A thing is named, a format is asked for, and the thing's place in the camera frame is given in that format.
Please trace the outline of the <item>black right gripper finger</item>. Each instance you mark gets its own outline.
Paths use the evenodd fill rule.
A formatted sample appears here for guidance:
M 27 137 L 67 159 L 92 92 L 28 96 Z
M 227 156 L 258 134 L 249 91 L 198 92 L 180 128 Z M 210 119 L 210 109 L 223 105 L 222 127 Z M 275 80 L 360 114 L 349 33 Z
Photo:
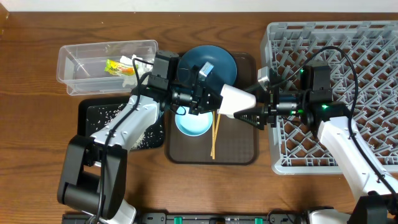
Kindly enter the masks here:
M 242 111 L 237 111 L 233 114 L 235 119 L 243 121 L 251 126 L 264 130 L 267 124 L 267 107 L 257 106 Z
M 248 93 L 260 93 L 260 92 L 264 91 L 264 89 L 260 83 L 256 83 L 256 84 L 253 84 L 253 85 L 245 88 L 244 91 L 248 92 Z

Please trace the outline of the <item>white cup green inside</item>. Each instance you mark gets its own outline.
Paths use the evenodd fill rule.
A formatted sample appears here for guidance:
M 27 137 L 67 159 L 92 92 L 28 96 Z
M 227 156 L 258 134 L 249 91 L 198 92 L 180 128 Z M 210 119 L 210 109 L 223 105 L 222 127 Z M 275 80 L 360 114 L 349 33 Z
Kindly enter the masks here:
M 256 97 L 253 94 L 227 84 L 222 87 L 221 97 L 218 114 L 226 115 L 231 119 L 234 119 L 235 112 L 250 109 L 256 105 Z

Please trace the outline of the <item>light blue bowl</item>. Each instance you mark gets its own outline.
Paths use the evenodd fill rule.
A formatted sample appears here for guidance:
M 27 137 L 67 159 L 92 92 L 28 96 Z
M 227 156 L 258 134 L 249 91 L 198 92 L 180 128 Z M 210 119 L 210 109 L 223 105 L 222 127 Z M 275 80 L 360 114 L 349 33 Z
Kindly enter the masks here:
M 189 108 L 180 106 L 175 115 L 177 128 L 187 136 L 200 136 L 205 134 L 212 126 L 213 115 L 211 112 L 199 115 L 189 114 Z

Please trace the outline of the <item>white tissue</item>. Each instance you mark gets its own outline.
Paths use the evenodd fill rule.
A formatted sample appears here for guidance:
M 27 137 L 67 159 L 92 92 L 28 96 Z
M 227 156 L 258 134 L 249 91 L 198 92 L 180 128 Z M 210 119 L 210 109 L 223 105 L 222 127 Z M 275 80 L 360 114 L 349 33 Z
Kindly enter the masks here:
M 119 61 L 132 69 L 132 75 L 122 75 L 123 77 L 123 84 L 124 88 L 134 88 L 137 85 L 137 78 L 135 74 L 135 70 L 133 69 L 133 60 L 135 60 L 135 65 L 137 68 L 137 72 L 139 74 L 139 78 L 147 73 L 151 72 L 153 69 L 154 59 L 144 59 L 138 57 L 137 55 L 133 55 L 131 57 L 122 56 Z

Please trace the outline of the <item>pile of rice leftovers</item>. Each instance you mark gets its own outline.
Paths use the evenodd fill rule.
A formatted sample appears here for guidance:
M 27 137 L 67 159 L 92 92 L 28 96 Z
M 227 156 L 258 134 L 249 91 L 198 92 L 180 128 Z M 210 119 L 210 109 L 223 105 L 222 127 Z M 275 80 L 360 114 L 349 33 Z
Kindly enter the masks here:
M 109 124 L 126 106 L 122 104 L 89 106 L 86 110 L 85 136 L 91 136 L 93 133 L 101 130 Z M 149 126 L 138 140 L 134 143 L 132 149 L 151 149 L 163 145 L 165 139 L 164 117 L 160 117 L 155 124 Z

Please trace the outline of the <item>yellow green snack wrapper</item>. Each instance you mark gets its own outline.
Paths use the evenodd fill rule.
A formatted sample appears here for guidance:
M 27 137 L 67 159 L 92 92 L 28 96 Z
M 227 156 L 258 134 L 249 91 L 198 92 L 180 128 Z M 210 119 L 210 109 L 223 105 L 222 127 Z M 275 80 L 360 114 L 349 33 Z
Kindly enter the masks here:
M 112 75 L 133 76 L 135 74 L 132 65 L 126 65 L 110 59 L 107 59 L 104 70 Z

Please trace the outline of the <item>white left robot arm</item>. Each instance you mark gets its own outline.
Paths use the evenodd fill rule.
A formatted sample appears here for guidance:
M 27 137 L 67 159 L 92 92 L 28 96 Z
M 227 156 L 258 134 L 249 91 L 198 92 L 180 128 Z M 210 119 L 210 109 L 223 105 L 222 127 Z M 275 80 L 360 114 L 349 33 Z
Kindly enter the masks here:
M 90 215 L 88 223 L 133 223 L 135 208 L 124 199 L 127 156 L 164 111 L 186 106 L 190 114 L 215 110 L 218 66 L 189 64 L 185 57 L 158 51 L 152 70 L 140 74 L 134 58 L 126 67 L 136 79 L 123 110 L 89 137 L 74 136 L 67 146 L 57 192 L 59 203 Z

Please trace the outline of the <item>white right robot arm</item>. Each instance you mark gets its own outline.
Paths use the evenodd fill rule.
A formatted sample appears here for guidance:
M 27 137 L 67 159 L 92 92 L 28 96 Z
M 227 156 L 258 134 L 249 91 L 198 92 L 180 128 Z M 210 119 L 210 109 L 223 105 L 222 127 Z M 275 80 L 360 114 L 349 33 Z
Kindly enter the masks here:
M 279 116 L 300 118 L 331 153 L 349 184 L 356 206 L 352 213 L 332 207 L 308 209 L 296 223 L 397 223 L 397 179 L 372 154 L 344 102 L 333 101 L 330 67 L 325 62 L 300 70 L 300 88 L 279 93 L 269 84 L 264 105 L 234 113 L 258 129 L 275 126 Z

